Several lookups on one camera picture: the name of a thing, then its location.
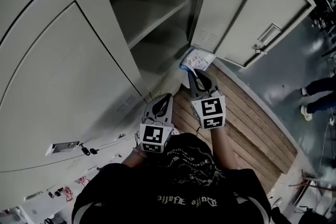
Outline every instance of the black t-shirt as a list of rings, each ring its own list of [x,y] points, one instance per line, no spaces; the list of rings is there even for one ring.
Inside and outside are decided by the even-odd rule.
[[[89,205],[81,210],[80,224],[269,219],[270,204],[254,171],[217,168],[195,135],[173,135],[164,153],[152,154],[141,167],[106,165],[77,197],[72,218]]]

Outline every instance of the locker door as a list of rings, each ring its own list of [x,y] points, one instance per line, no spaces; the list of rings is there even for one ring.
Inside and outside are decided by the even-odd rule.
[[[203,0],[191,45],[248,68],[312,9],[307,0]]]
[[[22,205],[26,196],[51,186],[57,189],[68,185],[93,171],[96,166],[122,162],[135,147],[134,134],[139,130],[145,107],[145,101],[141,100],[113,131],[94,140],[92,147],[100,150],[96,155],[83,155],[45,166],[0,173],[0,210]]]
[[[0,172],[82,155],[46,156],[52,144],[87,148],[142,100],[76,4],[41,34],[17,68],[0,104]]]

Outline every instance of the person's leg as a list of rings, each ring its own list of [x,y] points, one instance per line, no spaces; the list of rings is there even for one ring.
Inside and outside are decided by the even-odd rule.
[[[280,212],[279,207],[272,209],[271,217],[275,224],[291,224],[289,220]]]
[[[304,116],[304,119],[306,121],[311,121],[313,119],[313,114],[310,114],[310,113],[307,112],[307,106],[302,105],[300,107],[300,112]]]
[[[336,76],[313,81],[305,89],[308,95],[314,95],[318,92],[334,91],[336,90]]]
[[[319,100],[307,105],[307,113],[314,114],[316,111],[326,110],[336,106],[336,92],[332,92]]]

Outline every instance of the person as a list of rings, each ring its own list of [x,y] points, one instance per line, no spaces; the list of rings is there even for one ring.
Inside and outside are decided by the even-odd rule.
[[[326,110],[336,105],[336,76],[313,81],[308,86],[301,88],[303,96],[314,95],[318,92],[333,91],[332,93],[321,97],[315,102],[300,107],[301,114],[306,121],[311,121],[316,111]]]
[[[269,223],[271,207],[254,171],[237,170],[223,127],[211,138],[213,154],[184,133],[172,135],[162,154],[137,146],[122,164],[104,166],[77,197],[72,223]]]

